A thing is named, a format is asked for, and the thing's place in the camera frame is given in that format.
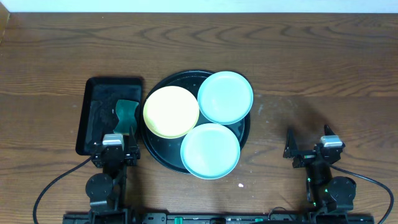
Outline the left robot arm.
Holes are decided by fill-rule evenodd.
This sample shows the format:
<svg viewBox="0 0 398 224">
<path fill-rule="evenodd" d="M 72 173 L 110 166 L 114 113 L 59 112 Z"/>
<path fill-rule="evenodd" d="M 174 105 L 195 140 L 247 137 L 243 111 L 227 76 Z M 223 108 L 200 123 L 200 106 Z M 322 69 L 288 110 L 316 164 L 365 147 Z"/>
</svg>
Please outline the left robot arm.
<svg viewBox="0 0 398 224">
<path fill-rule="evenodd" d="M 135 166 L 141 153 L 134 137 L 134 128 L 127 136 L 106 134 L 101 143 L 90 147 L 91 161 L 102 169 L 89 178 L 86 194 L 90 198 L 88 223 L 133 224 L 139 223 L 139 215 L 124 204 L 127 184 L 127 168 Z"/>
</svg>

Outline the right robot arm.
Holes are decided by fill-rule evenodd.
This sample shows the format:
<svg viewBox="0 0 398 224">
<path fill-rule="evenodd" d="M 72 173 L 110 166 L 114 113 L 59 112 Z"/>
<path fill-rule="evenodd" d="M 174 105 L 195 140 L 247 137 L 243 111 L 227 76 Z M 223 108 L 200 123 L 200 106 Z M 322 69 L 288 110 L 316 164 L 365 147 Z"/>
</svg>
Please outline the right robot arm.
<svg viewBox="0 0 398 224">
<path fill-rule="evenodd" d="M 332 176 L 331 166 L 341 159 L 345 144 L 328 125 L 324 125 L 324 133 L 313 149 L 300 150 L 289 128 L 283 157 L 293 160 L 292 167 L 306 170 L 307 200 L 314 204 L 305 214 L 306 222 L 348 223 L 356 182 L 349 177 Z"/>
</svg>

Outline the green yellow sponge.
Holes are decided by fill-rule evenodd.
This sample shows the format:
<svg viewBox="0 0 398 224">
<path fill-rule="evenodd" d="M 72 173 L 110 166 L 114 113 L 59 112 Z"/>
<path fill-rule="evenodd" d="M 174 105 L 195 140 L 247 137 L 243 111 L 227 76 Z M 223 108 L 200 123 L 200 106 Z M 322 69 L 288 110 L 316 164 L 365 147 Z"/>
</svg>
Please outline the green yellow sponge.
<svg viewBox="0 0 398 224">
<path fill-rule="evenodd" d="M 137 130 L 136 110 L 139 103 L 130 100 L 118 100 L 116 103 L 116 116 L 118 123 L 114 129 L 115 134 L 130 135 L 130 130 L 135 134 Z"/>
</svg>

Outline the yellow plate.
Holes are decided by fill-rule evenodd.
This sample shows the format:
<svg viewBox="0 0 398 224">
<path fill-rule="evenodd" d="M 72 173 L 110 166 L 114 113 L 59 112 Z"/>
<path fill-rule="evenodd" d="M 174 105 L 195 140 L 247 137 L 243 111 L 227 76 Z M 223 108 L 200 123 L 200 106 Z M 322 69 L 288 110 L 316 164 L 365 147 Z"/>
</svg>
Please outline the yellow plate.
<svg viewBox="0 0 398 224">
<path fill-rule="evenodd" d="M 179 86 L 165 86 L 146 99 L 143 118 L 147 128 L 156 136 L 175 139 L 195 127 L 200 109 L 195 96 Z"/>
</svg>

